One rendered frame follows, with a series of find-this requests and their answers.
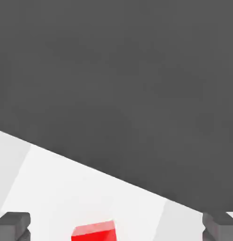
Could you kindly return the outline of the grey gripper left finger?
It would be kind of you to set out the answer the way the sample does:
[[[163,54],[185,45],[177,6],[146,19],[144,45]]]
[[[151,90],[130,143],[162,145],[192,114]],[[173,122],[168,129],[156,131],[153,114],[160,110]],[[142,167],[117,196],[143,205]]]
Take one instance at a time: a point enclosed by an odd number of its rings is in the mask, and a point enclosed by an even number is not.
[[[7,212],[0,217],[0,241],[31,241],[28,212]]]

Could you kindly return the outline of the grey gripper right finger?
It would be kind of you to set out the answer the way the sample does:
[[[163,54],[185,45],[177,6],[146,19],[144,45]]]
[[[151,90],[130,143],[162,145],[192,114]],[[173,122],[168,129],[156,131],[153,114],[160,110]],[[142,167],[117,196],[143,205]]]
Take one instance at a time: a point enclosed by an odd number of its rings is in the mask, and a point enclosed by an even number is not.
[[[202,241],[233,241],[233,218],[226,212],[203,213]]]

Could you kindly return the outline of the small red cube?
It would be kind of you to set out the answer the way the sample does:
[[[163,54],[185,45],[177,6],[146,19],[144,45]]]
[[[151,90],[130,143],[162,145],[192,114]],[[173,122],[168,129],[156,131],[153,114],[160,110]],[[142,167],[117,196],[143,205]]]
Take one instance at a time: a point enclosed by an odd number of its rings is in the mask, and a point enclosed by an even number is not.
[[[113,220],[77,226],[71,241],[117,241],[115,223]]]

